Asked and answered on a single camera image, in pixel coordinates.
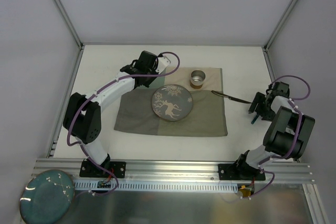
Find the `green handled fork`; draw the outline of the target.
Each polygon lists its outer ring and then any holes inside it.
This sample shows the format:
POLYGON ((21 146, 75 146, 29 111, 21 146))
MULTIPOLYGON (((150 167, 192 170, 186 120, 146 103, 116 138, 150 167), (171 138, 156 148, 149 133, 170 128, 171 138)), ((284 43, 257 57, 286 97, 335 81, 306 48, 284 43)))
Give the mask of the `green handled fork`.
POLYGON ((256 114, 253 118, 253 120, 251 121, 251 124, 255 124, 255 122, 258 120, 259 118, 259 114, 256 114))

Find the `black table knife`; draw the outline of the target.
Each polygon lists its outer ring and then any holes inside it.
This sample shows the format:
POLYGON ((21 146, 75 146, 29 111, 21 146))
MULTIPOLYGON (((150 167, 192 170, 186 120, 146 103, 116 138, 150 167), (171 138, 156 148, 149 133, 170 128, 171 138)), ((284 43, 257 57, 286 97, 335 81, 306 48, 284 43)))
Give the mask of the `black table knife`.
POLYGON ((244 103, 244 104, 251 104, 251 102, 249 102, 249 101, 246 101, 246 100, 243 100, 243 99, 240 99, 240 98, 236 98, 236 97, 232 97, 232 96, 223 94, 223 93, 215 91, 215 90, 212 90, 211 93, 214 94, 214 95, 220 96, 222 98, 228 98, 231 101, 235 101, 235 102, 239 102, 239 103, 244 103))

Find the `grey reindeer plate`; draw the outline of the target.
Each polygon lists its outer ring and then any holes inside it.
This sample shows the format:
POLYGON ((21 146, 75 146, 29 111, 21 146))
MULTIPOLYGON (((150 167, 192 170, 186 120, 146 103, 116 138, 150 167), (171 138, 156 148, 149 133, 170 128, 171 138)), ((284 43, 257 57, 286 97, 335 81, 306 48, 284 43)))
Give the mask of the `grey reindeer plate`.
POLYGON ((153 112, 161 119, 175 122, 187 117, 193 108, 193 97, 183 86, 167 84, 158 88, 151 99, 153 112))

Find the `green beige cloth placemat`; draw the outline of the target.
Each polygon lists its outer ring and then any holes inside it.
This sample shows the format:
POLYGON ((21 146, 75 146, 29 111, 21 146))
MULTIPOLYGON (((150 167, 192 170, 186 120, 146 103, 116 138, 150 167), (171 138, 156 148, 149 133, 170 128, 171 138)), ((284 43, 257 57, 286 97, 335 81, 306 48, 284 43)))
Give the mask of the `green beige cloth placemat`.
POLYGON ((205 81, 194 89, 190 77, 195 70, 181 67, 172 75, 157 78, 149 88, 124 94, 114 130, 158 136, 227 136, 224 99, 213 94, 223 90, 223 71, 200 68, 205 81))

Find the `metal cup with cork base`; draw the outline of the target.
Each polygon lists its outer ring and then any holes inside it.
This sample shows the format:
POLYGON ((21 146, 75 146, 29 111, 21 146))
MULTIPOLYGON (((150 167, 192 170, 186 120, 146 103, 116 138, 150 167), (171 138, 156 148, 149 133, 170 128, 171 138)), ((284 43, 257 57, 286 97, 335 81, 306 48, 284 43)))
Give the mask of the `metal cup with cork base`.
POLYGON ((205 72, 201 70, 194 70, 190 74, 190 85, 194 89, 200 89, 206 79, 205 72))

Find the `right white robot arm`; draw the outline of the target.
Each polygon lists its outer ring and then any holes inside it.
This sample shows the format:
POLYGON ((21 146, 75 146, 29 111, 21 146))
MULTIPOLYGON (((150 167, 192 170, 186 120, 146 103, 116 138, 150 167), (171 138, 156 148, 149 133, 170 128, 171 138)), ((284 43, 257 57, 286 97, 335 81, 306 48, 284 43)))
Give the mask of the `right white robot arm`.
POLYGON ((290 97, 289 84, 275 82, 266 93, 256 93, 248 110, 255 113, 252 123, 258 118, 269 121, 263 143, 254 150, 241 154, 232 165, 239 179, 252 179, 263 171, 263 167, 282 159, 299 159, 308 144, 315 119, 299 111, 295 100, 290 97))

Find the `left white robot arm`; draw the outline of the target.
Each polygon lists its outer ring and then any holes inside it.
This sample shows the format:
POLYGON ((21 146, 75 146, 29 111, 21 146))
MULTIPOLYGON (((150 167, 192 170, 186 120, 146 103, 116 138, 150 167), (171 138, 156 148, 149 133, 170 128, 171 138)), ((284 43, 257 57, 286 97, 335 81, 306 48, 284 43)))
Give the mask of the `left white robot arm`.
POLYGON ((148 87, 160 76, 170 61, 162 54, 148 51, 138 59, 122 67, 115 78, 101 88, 87 94, 70 96, 63 127, 68 131, 67 145, 79 145, 84 154, 92 159, 91 170, 99 177, 108 174, 110 156, 98 139, 101 132, 101 115, 115 100, 137 87, 148 87))

